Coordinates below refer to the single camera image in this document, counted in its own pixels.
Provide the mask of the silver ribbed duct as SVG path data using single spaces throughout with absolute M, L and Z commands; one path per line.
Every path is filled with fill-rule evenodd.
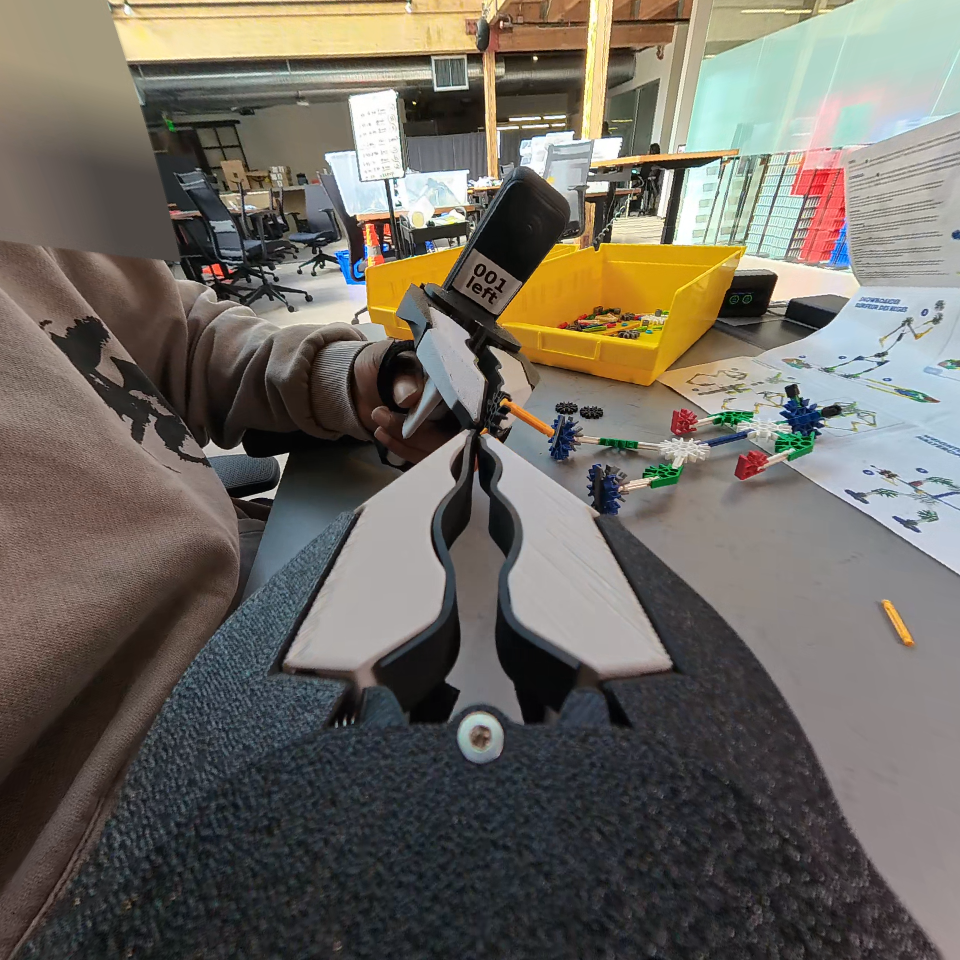
M 482 58 L 467 55 L 469 90 L 481 90 Z M 582 83 L 583 53 L 510 54 L 496 57 L 498 90 L 563 90 Z M 287 104 L 336 99 L 349 94 L 432 90 L 430 56 L 282 58 L 261 61 L 134 64 L 134 83 L 145 105 L 169 111 L 219 111 L 241 105 Z M 608 81 L 624 83 L 634 74 L 634 56 L 614 53 Z

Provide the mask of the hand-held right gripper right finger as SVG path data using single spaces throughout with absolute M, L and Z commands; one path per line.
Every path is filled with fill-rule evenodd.
M 672 671 L 596 511 L 488 435 L 478 474 L 504 556 L 496 652 L 522 717 L 558 714 L 578 688 Z

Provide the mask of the printed instruction sheet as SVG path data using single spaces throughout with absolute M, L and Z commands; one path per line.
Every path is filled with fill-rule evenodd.
M 793 469 L 959 567 L 959 118 L 855 150 L 847 246 L 859 284 L 821 330 L 659 381 L 709 414 L 772 422 L 785 390 L 842 411 Z

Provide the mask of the pile of colourful toy pieces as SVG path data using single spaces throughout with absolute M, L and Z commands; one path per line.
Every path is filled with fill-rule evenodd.
M 619 307 L 597 306 L 590 313 L 560 322 L 557 329 L 634 341 L 659 335 L 669 317 L 666 309 L 637 314 Z

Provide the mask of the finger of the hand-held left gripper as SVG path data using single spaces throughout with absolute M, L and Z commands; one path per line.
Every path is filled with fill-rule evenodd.
M 471 334 L 447 314 L 430 314 L 415 355 L 443 403 L 464 428 L 478 428 L 487 380 L 477 365 Z
M 499 377 L 499 400 L 525 409 L 539 383 L 539 375 L 534 368 L 519 354 L 500 354 Z

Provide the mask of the grey desk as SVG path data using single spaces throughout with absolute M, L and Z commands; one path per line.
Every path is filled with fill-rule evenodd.
M 598 404 L 599 435 L 655 441 L 687 404 L 549 366 L 528 409 Z M 782 466 L 741 483 L 740 446 L 721 447 L 677 486 L 632 494 L 621 522 L 736 630 L 798 717 L 847 821 L 878 870 L 939 947 L 958 958 L 958 577 L 869 516 Z M 246 595 L 342 511 L 397 474 L 366 445 L 293 454 L 275 495 Z M 486 497 L 453 549 L 464 582 L 458 706 L 483 701 L 520 718 L 493 627 L 502 556 Z M 881 607 L 894 604 L 907 648 Z

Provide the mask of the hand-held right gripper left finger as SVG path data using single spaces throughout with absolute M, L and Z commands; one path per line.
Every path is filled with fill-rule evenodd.
M 286 673 L 381 686 L 405 711 L 446 683 L 460 648 L 450 546 L 471 517 L 477 439 L 462 431 L 354 511 Z

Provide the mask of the wooden standing desk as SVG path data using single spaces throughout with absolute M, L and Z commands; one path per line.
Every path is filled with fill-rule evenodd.
M 590 164 L 588 182 L 607 183 L 606 196 L 601 198 L 601 211 L 593 228 L 591 245 L 598 250 L 605 242 L 604 236 L 613 223 L 616 187 L 630 181 L 635 169 L 649 166 L 653 169 L 675 171 L 668 194 L 666 215 L 663 222 L 660 244 L 674 242 L 676 226 L 688 170 L 707 166 L 714 162 L 727 162 L 739 155 L 738 149 L 681 151 L 674 153 L 649 153 L 611 160 L 594 160 Z

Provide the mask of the yellow plastic bin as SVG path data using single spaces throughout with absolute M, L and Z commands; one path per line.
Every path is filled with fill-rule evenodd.
M 740 246 L 638 244 L 576 250 L 559 296 L 535 307 L 532 321 L 505 329 L 535 363 L 648 386 L 714 324 L 742 253 Z M 665 309 L 670 317 L 658 335 L 633 341 L 558 330 L 597 306 Z
M 463 247 L 451 247 L 433 253 L 377 265 L 366 271 L 367 309 L 372 323 L 384 328 L 389 337 L 411 339 L 411 331 L 397 311 L 411 285 L 442 284 L 454 266 Z M 520 323 L 532 322 L 536 307 L 547 307 L 560 295 L 561 282 L 574 259 L 572 246 L 555 246 L 539 265 L 521 291 L 499 318 L 499 324 L 511 329 Z

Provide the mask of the handwritten white sign board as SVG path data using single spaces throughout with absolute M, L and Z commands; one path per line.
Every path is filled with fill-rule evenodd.
M 387 89 L 354 94 L 347 102 L 359 180 L 403 179 L 406 161 L 399 93 Z

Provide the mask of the stack of red storage bins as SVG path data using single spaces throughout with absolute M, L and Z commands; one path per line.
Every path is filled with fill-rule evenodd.
M 791 192 L 801 198 L 801 204 L 785 258 L 808 265 L 829 262 L 846 224 L 843 168 L 801 169 Z

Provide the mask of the black device with green lights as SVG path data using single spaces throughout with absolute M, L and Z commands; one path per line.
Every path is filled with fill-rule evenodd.
M 756 320 L 766 314 L 773 299 L 778 275 L 774 270 L 736 270 L 724 294 L 718 319 Z

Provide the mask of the person's beige shirt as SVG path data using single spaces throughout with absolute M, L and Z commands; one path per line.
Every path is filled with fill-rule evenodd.
M 175 281 L 2 242 L 2 958 L 237 593 L 234 502 L 186 423 Z

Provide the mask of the colourful toy rod model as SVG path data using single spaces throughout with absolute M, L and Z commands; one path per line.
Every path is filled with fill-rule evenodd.
M 734 476 L 740 481 L 809 455 L 826 421 L 841 416 L 845 408 L 838 403 L 818 406 L 802 397 L 797 384 L 788 385 L 785 392 L 786 403 L 774 420 L 762 420 L 747 411 L 698 417 L 689 409 L 676 410 L 671 417 L 670 438 L 657 442 L 589 437 L 572 415 L 558 414 L 551 425 L 555 435 L 548 438 L 549 454 L 561 462 L 582 446 L 656 453 L 659 460 L 646 466 L 637 479 L 630 479 L 609 464 L 596 462 L 590 467 L 587 493 L 591 508 L 599 515 L 615 516 L 630 493 L 677 485 L 687 465 L 705 462 L 720 447 L 741 441 L 754 444 L 738 457 Z

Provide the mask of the person's left hand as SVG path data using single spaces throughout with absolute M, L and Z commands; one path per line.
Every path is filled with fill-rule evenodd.
M 372 342 L 357 354 L 350 374 L 351 398 L 360 424 L 389 452 L 393 462 L 417 463 L 455 437 L 460 428 L 448 414 L 440 419 L 427 419 L 410 437 L 403 437 L 405 412 L 419 404 L 426 376 L 416 355 L 402 351 L 390 379 L 390 396 L 403 413 L 391 409 L 380 396 L 378 375 L 393 342 Z

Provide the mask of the black power adapter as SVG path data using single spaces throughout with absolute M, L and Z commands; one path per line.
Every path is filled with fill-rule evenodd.
M 811 330 L 822 330 L 848 302 L 849 298 L 840 294 L 795 296 L 786 304 L 784 319 Z

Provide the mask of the person's left forearm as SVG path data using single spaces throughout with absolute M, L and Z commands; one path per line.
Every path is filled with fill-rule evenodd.
M 199 283 L 174 285 L 186 320 L 185 419 L 203 446 L 235 448 L 249 430 L 372 438 L 355 405 L 352 375 L 373 344 L 356 327 L 277 326 L 248 307 L 218 301 Z

